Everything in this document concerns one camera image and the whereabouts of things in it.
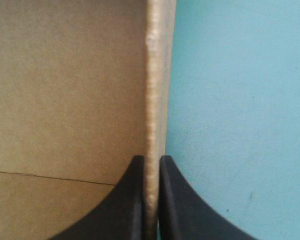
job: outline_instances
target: brown cardboard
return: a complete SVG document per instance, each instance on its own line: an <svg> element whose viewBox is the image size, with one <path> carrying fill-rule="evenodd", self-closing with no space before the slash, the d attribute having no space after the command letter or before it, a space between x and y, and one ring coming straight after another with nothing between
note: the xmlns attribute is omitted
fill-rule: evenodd
<svg viewBox="0 0 300 240"><path fill-rule="evenodd" d="M165 154L167 105L176 0L148 0L146 26L146 239L157 237L159 159Z"/></svg>
<svg viewBox="0 0 300 240"><path fill-rule="evenodd" d="M0 171L115 184L144 154L145 7L0 0Z"/></svg>
<svg viewBox="0 0 300 240"><path fill-rule="evenodd" d="M111 185L0 173L0 240L44 240L86 215Z"/></svg>
<svg viewBox="0 0 300 240"><path fill-rule="evenodd" d="M133 155L155 237L175 5L0 0L0 239L61 231L105 190L60 179L115 184Z"/></svg>

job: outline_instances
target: crease line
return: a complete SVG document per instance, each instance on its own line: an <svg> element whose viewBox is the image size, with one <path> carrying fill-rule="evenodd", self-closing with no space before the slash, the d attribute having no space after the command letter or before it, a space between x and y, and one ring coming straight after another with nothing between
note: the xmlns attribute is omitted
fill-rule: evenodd
<svg viewBox="0 0 300 240"><path fill-rule="evenodd" d="M115 186L115 184L112 184L112 183L104 183L104 182L96 182L96 181L85 181L85 180L79 180L79 179L73 179L73 178L42 176L42 175L36 175L36 174L31 174L31 173L22 173L22 172L0 171L0 174L12 174L12 175L21 175L21 176L28 176L28 177L44 178L44 179L56 179L56 180L66 180L66 181L74 181L74 182L80 182L80 183L88 183L88 184L100 184L100 185Z"/></svg>

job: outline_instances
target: black curved piece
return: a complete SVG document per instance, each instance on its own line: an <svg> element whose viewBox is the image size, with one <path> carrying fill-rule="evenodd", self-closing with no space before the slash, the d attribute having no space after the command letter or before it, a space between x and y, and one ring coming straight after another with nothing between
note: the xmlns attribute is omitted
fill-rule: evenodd
<svg viewBox="0 0 300 240"><path fill-rule="evenodd" d="M171 156L160 160L159 225L161 240L255 240L206 204Z"/></svg>
<svg viewBox="0 0 300 240"><path fill-rule="evenodd" d="M109 195L50 240L141 240L143 156L134 156Z"/></svg>

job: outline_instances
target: blue surface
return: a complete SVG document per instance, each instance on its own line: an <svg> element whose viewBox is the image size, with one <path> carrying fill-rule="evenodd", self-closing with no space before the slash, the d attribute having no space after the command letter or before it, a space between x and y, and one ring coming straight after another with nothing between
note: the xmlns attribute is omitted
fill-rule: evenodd
<svg viewBox="0 0 300 240"><path fill-rule="evenodd" d="M221 215L300 240L300 0L178 0L166 153Z"/></svg>

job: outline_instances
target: cardboard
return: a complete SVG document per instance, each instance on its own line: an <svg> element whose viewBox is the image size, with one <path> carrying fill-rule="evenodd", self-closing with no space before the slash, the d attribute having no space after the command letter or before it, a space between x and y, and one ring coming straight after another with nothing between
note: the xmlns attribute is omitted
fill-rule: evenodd
<svg viewBox="0 0 300 240"><path fill-rule="evenodd" d="M134 155L155 237L175 5L0 0L0 239L74 223Z"/></svg>
<svg viewBox="0 0 300 240"><path fill-rule="evenodd" d="M115 184L144 155L145 2L0 0L0 171Z"/></svg>
<svg viewBox="0 0 300 240"><path fill-rule="evenodd" d="M111 185L0 173L0 240L43 240L95 207Z"/></svg>
<svg viewBox="0 0 300 240"><path fill-rule="evenodd" d="M165 154L175 0L148 0L146 28L146 239L157 237L159 159Z"/></svg>

